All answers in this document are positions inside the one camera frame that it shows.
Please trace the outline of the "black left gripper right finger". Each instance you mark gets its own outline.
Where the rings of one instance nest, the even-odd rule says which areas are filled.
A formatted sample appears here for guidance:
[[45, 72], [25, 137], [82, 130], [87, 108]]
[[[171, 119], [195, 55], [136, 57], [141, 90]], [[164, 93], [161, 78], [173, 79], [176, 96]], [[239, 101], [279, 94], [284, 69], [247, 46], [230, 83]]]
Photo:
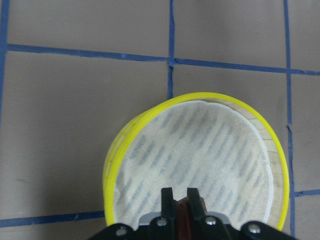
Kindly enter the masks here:
[[205, 208], [199, 190], [197, 188], [188, 188], [187, 199], [192, 218], [197, 221], [200, 220], [205, 215]]

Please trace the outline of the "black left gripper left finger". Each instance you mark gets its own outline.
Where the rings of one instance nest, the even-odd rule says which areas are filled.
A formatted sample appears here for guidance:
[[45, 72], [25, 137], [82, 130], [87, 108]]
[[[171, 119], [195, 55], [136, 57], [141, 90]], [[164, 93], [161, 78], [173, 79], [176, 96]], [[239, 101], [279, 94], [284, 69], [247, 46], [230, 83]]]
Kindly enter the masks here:
[[173, 189], [165, 187], [161, 189], [161, 215], [162, 218], [176, 220], [176, 202], [173, 197]]

